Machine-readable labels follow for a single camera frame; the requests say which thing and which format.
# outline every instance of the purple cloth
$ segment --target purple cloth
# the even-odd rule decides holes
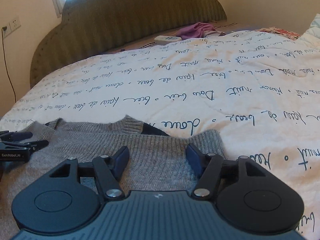
[[[180,29],[177,33],[177,37],[181,37],[183,40],[190,38],[204,38],[204,31],[215,31],[216,29],[209,23],[198,22],[188,27]]]

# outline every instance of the white bedsheet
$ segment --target white bedsheet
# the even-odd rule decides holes
[[[320,53],[242,31],[88,58],[46,76],[0,121],[115,122],[128,114],[172,136],[220,132],[226,155],[248,155],[295,189],[298,231],[320,238]]]

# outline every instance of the wall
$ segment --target wall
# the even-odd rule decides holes
[[[317,13],[320,0],[232,0],[229,19],[261,27],[278,27],[303,34]]]
[[[33,53],[44,36],[61,21],[52,0],[0,0],[0,27],[19,16],[21,27],[4,39],[9,75],[17,100],[30,89],[29,71]],[[14,104],[0,45],[0,116]]]

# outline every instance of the power cord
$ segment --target power cord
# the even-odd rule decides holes
[[[12,90],[13,90],[13,93],[14,93],[14,101],[17,102],[16,92],[14,91],[14,88],[13,88],[13,85],[12,85],[12,82],[11,82],[11,79],[10,79],[10,76],[9,76],[9,73],[8,73],[7,62],[6,62],[6,60],[5,60],[4,43],[3,43],[3,33],[4,33],[6,30],[7,30],[7,27],[2,27],[2,29],[1,29],[4,64],[5,64],[5,70],[7,71],[7,76],[8,76],[8,78],[9,78],[9,81],[10,81],[10,84],[11,84],[11,87],[12,87]]]

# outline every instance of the bed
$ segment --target bed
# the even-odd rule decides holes
[[[216,129],[228,159],[247,155],[301,195],[297,230],[319,239],[319,47],[228,22],[217,0],[145,1],[67,0],[34,54],[32,89],[0,130],[126,114],[175,137]],[[227,35],[148,46],[198,21]]]

